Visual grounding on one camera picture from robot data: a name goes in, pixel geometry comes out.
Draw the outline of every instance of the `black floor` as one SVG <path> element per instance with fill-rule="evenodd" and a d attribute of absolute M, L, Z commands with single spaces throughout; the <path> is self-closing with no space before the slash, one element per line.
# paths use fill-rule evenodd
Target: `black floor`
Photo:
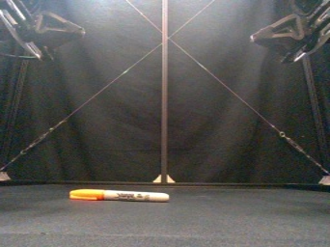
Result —
<path fill-rule="evenodd" d="M 70 201 L 78 188 L 168 203 Z M 0 186 L 0 246 L 330 246 L 330 193 L 273 188 Z"/>

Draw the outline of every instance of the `vertical pole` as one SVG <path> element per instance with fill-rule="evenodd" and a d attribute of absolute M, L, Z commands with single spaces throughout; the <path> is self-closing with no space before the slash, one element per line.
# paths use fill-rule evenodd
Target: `vertical pole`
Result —
<path fill-rule="evenodd" d="M 167 0 L 163 0 L 161 183 L 167 183 Z"/>

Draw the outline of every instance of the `orange marker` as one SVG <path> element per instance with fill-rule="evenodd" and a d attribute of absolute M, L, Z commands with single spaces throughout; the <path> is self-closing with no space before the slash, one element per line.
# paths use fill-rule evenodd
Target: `orange marker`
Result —
<path fill-rule="evenodd" d="M 69 192 L 69 199 L 90 201 L 136 201 L 136 202 L 168 202 L 165 193 L 136 192 L 101 189 L 77 189 Z"/>

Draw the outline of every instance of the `marker cap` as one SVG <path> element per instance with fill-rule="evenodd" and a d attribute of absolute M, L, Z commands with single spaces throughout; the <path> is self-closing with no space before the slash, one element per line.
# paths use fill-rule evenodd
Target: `marker cap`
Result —
<path fill-rule="evenodd" d="M 77 189 L 69 191 L 69 199 L 74 200 L 104 200 L 104 190 L 100 189 Z"/>

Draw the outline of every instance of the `black curtain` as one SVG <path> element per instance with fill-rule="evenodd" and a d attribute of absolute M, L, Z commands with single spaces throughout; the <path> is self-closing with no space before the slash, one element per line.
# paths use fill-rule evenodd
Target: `black curtain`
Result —
<path fill-rule="evenodd" d="M 129 2 L 45 6 L 86 35 L 53 62 L 29 64 L 12 156 L 104 91 L 10 166 L 14 178 L 152 181 L 161 171 L 161 0 Z M 282 65 L 248 40 L 284 1 L 216 0 L 200 12 L 208 3 L 168 1 L 168 174 L 177 182 L 318 182 L 319 170 L 225 88 L 318 159 L 302 64 Z"/>

